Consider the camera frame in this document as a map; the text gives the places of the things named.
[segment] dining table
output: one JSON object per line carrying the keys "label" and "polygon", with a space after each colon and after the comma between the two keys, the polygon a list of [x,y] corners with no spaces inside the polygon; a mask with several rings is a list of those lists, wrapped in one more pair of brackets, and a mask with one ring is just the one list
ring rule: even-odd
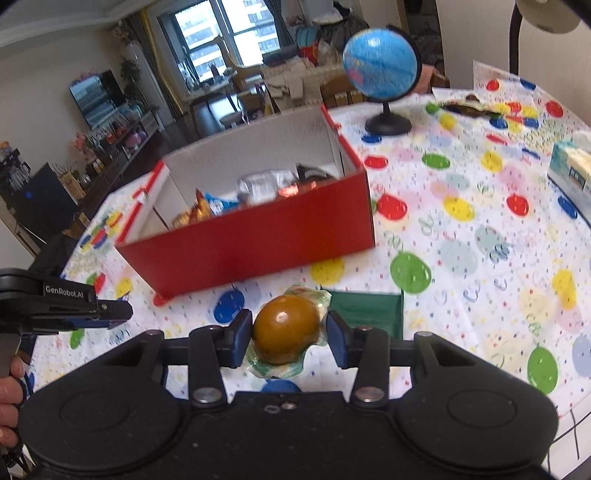
{"label": "dining table", "polygon": [[[214,312],[228,292],[240,291],[256,317],[294,285],[404,291],[404,339],[429,330],[550,398],[560,422],[544,466],[565,476],[591,455],[591,420],[584,422],[591,412],[591,232],[583,218],[564,210],[568,199],[547,170],[554,143],[588,127],[525,79],[479,63],[474,75],[474,89],[436,89],[393,102],[391,110],[413,125],[400,137],[365,131],[379,104],[328,111],[367,171],[375,230],[368,251],[164,299],[115,248],[131,200],[150,174],[112,193],[62,276],[95,285],[100,298],[127,300],[134,315],[112,330],[39,337],[31,362],[37,388],[145,330],[176,338],[216,324]],[[442,108],[466,95],[504,121]],[[101,229],[105,238],[93,241]],[[178,254],[207,252],[195,246]],[[415,272],[420,285],[409,285],[401,270]],[[267,382],[247,359],[222,369],[222,377],[230,401]],[[328,346],[314,345],[290,380],[303,391],[342,391],[348,398],[354,377],[336,365]],[[409,369],[391,368],[389,388],[391,398],[411,388]],[[170,367],[167,389],[187,397],[187,367]]]}

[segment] lamp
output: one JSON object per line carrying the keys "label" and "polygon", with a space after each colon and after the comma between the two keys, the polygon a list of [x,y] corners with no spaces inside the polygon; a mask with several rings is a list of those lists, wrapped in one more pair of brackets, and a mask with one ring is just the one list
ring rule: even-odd
{"label": "lamp", "polygon": [[509,71],[519,75],[519,31],[525,18],[548,33],[564,34],[577,28],[580,18],[562,0],[516,0],[509,26]]}

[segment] human hand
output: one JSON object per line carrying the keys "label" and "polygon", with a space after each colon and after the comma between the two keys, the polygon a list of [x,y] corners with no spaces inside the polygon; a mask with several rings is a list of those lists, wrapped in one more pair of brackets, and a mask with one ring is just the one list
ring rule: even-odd
{"label": "human hand", "polygon": [[18,436],[12,429],[18,424],[15,405],[22,402],[22,387],[17,378],[25,376],[25,365],[15,356],[10,366],[10,377],[0,378],[0,445],[16,447]]}

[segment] television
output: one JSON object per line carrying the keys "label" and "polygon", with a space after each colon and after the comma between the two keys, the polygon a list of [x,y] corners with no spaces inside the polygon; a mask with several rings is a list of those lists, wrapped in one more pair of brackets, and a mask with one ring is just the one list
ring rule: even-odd
{"label": "television", "polygon": [[91,130],[125,103],[125,95],[111,70],[72,85],[70,91]]}

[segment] red box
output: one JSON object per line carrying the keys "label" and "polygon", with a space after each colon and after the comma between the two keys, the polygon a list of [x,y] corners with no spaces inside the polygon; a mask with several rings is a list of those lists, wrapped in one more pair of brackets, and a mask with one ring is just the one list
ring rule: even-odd
{"label": "red box", "polygon": [[[179,229],[172,219],[238,178],[296,163],[340,177],[307,193]],[[116,248],[163,297],[246,280],[375,246],[367,173],[324,107],[295,109],[177,150],[160,161]]]}

